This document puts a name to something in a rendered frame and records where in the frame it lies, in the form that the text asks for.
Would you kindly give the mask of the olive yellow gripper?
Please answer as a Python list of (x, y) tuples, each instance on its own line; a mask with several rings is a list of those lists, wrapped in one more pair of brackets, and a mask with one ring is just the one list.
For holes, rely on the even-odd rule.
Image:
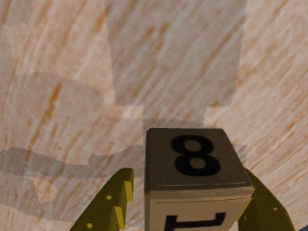
[[(245, 167), (244, 167), (245, 168)], [(287, 210), (270, 190), (245, 168), (255, 191), (236, 219), (239, 231), (295, 231)], [(118, 170), (95, 196), (69, 231), (125, 229), (127, 202), (133, 201), (134, 170)]]

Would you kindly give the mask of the tan cube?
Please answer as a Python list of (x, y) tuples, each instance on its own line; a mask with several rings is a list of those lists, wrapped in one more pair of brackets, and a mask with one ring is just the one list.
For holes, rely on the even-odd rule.
[(254, 191), (223, 129), (146, 131), (144, 231), (229, 231)]

